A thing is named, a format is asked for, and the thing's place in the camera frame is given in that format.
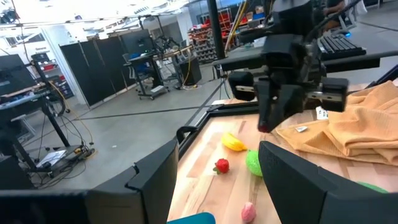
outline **keyboard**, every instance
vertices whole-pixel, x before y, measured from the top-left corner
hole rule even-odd
[[[343,34],[320,37],[318,39],[318,46],[322,52],[322,60],[332,60],[366,54],[366,50],[364,48],[353,44]]]

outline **toy banana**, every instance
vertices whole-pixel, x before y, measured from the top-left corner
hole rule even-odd
[[[243,142],[241,142],[231,133],[224,133],[221,137],[221,142],[225,147],[234,151],[243,151],[247,149]]]

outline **orange cloth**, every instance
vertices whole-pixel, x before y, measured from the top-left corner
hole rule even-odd
[[[329,120],[277,129],[296,150],[398,166],[398,88],[392,82],[351,94]],[[295,128],[306,126],[299,133]]]

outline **concrete floor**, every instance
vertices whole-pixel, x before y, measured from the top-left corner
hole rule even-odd
[[[353,35],[374,34],[387,42],[393,43],[398,48],[398,32],[389,29],[398,29],[398,1],[389,2],[380,9],[371,9],[368,14],[359,18],[364,23],[352,30]],[[377,80],[386,71],[398,62],[398,57],[383,58],[379,68],[340,72],[328,74],[329,77],[345,77],[351,84],[369,83]],[[76,99],[69,99],[74,110],[81,116],[83,122],[91,130],[97,155],[86,161],[84,173],[73,179],[63,180],[53,186],[54,189],[87,189],[101,184],[116,174],[122,172],[134,162],[156,150],[159,146],[175,136],[176,130],[187,124],[195,124],[206,111],[205,105],[213,101],[226,99],[224,88],[215,90],[220,85],[220,80],[213,80],[211,67],[202,66],[201,88],[196,90],[172,90],[170,93],[151,100],[139,100],[134,90],[127,91],[116,98],[103,103],[93,110],[85,106],[76,105]],[[29,123],[37,130],[36,136],[25,144],[26,149],[40,146],[43,114],[34,113],[29,116]],[[80,130],[87,142],[90,135],[83,125],[72,121]],[[42,146],[51,147],[61,145],[56,133],[49,122],[43,130]],[[71,144],[79,144],[79,138],[68,134]],[[36,157],[38,151],[31,153]],[[70,175],[78,174],[84,169],[83,164],[78,164]]]

